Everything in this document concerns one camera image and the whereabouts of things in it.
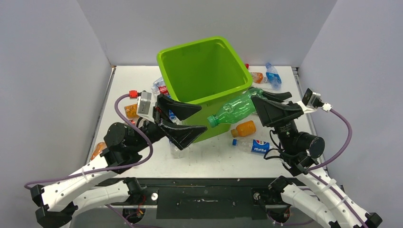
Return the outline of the small orange juice bottle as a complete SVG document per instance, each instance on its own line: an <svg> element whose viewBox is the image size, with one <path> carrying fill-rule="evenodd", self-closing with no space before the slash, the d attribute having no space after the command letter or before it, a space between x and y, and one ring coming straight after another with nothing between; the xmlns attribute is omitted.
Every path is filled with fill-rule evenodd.
<svg viewBox="0 0 403 228"><path fill-rule="evenodd" d="M244 122L236 126L230 131L232 137L246 137L256 132L256 126L252 120Z"/></svg>

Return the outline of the red label bottle left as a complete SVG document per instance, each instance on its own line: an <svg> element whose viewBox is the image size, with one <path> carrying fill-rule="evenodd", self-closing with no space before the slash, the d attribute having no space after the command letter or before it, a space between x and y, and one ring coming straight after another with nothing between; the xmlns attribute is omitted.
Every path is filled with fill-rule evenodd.
<svg viewBox="0 0 403 228"><path fill-rule="evenodd" d="M159 94L163 94L167 97L171 97L162 77L158 78L157 80L155 80L153 82L151 90L152 90L153 95L155 95L155 96L158 96Z"/></svg>

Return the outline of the orange label bottle back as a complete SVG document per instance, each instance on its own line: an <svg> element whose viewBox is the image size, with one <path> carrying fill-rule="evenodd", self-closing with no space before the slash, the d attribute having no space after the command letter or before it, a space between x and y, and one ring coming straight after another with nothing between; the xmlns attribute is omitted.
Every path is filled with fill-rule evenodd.
<svg viewBox="0 0 403 228"><path fill-rule="evenodd" d="M260 72L250 72L250 75L251 75L251 77L252 77L254 83L257 83L257 84L264 84L264 83L267 83L267 81L268 81L267 76L264 75L263 73L260 73Z"/></svg>

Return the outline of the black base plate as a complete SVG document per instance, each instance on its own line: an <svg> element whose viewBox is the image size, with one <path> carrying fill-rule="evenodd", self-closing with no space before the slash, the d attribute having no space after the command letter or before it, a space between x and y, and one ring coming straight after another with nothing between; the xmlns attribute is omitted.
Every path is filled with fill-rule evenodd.
<svg viewBox="0 0 403 228"><path fill-rule="evenodd" d="M157 219L265 219L289 205L271 195L274 178L139 178L139 197L116 206L155 209Z"/></svg>

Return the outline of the green plastic bin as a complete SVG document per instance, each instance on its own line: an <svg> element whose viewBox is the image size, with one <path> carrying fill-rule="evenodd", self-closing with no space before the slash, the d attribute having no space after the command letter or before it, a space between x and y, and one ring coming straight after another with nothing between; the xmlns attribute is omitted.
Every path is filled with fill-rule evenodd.
<svg viewBox="0 0 403 228"><path fill-rule="evenodd" d="M171 98L201 106L199 112L183 120L184 125L208 128L196 142L230 129L229 124L212 128L208 116L243 94L252 86L253 80L227 39L210 37L177 45L161 50L156 59Z"/></svg>

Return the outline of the blue crushed bottle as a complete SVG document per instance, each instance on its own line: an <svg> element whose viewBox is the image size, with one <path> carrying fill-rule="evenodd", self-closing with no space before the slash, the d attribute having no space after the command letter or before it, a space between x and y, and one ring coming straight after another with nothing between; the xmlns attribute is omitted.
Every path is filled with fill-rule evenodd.
<svg viewBox="0 0 403 228"><path fill-rule="evenodd" d="M271 84L272 88L279 90L282 85L281 78L276 70L276 68L269 62L265 64L266 67L266 77Z"/></svg>

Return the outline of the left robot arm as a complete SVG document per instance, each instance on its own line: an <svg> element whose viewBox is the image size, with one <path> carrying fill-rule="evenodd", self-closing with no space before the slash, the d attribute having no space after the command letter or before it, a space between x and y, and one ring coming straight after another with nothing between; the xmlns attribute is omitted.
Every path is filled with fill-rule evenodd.
<svg viewBox="0 0 403 228"><path fill-rule="evenodd" d="M103 205L126 201L137 204L142 197L137 179L125 178L102 188L99 183L150 160L153 144L162 138L168 138L183 150L207 130L203 125L176 124L169 117L173 113L179 120L185 120L202 109L198 104L135 90L124 98L137 99L136 112L144 120L141 127L122 117L121 122L109 127L104 137L106 147L90 162L66 177L25 185L38 207L35 216L42 227L62 227L78 214Z"/></svg>

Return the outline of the green plastic bottle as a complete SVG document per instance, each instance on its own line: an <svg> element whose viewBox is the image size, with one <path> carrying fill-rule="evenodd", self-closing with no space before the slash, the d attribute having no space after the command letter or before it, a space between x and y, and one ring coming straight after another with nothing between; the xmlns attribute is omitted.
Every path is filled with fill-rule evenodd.
<svg viewBox="0 0 403 228"><path fill-rule="evenodd" d="M237 123L252 113L256 112L253 104L252 97L263 97L263 90L260 88L251 88L242 95L239 95L230 101L226 102L216 114L207 118L208 123L212 128L220 124L234 124Z"/></svg>

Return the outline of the crushed orange bottle front left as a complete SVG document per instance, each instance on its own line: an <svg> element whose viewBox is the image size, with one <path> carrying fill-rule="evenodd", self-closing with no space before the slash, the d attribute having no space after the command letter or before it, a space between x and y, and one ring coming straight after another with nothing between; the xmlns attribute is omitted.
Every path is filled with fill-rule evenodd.
<svg viewBox="0 0 403 228"><path fill-rule="evenodd" d="M96 156L98 156L105 148L107 148L106 143L105 143L105 142L99 142L99 143L95 146L95 148L94 148L94 150L93 150L93 152L92 152L92 154L91 154L90 160L92 161L92 160L93 160Z"/></svg>

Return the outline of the Pepsi bottle right side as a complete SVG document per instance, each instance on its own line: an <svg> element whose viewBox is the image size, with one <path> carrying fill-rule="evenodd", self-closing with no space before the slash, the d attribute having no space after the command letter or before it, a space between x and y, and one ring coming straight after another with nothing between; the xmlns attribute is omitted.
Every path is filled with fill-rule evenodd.
<svg viewBox="0 0 403 228"><path fill-rule="evenodd" d="M256 139L233 139L231 144L239 151L252 154L264 155L274 149L269 142Z"/></svg>

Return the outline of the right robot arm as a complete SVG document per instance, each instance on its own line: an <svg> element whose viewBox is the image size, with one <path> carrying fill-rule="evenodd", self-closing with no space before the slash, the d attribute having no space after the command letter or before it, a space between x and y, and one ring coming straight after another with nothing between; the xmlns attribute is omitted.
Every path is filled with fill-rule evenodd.
<svg viewBox="0 0 403 228"><path fill-rule="evenodd" d="M257 88L250 88L249 92L261 124L278 137L277 150L283 167L311 190L307 194L280 176L269 185L270 200L296 207L324 228L379 227L381 217L356 204L325 171L328 161L319 162L325 149L324 139L296 127L297 118L318 109L331 112L332 105L310 89L296 103L290 101L289 92L275 94Z"/></svg>

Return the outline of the Pepsi bottle upright centre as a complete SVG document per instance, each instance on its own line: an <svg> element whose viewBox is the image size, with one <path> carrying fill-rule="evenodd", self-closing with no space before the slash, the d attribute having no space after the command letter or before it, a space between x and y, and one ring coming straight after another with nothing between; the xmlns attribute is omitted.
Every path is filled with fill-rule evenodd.
<svg viewBox="0 0 403 228"><path fill-rule="evenodd" d="M169 110L169 118L175 124L179 124L179 125L182 124L182 122L174 115L174 113L171 110ZM169 141L169 145L170 145L171 156L174 159L180 159L180 158L184 157L184 152L181 151L171 140Z"/></svg>

